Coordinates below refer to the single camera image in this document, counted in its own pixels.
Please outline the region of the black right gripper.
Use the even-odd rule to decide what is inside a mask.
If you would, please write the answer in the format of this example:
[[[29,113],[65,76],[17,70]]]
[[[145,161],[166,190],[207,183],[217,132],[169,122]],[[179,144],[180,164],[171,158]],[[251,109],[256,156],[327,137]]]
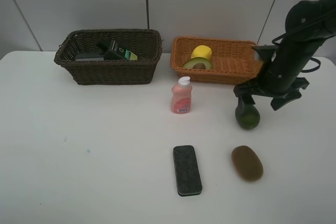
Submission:
[[[289,52],[278,46],[253,46],[256,55],[262,61],[257,76],[234,87],[238,97],[237,116],[255,115],[255,102],[252,95],[272,97],[270,103],[274,111],[301,98],[299,89],[306,89],[309,82],[299,73],[309,61],[302,50]]]

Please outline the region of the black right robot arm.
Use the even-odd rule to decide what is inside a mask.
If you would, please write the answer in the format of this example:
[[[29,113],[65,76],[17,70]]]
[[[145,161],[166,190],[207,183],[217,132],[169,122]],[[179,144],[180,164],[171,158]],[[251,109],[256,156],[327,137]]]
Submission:
[[[270,97],[274,110],[300,99],[309,82],[300,78],[305,65],[324,42],[335,37],[335,0],[300,1],[288,13],[286,32],[271,46],[254,46],[262,67],[257,76],[234,87],[236,117],[255,111],[253,96]]]

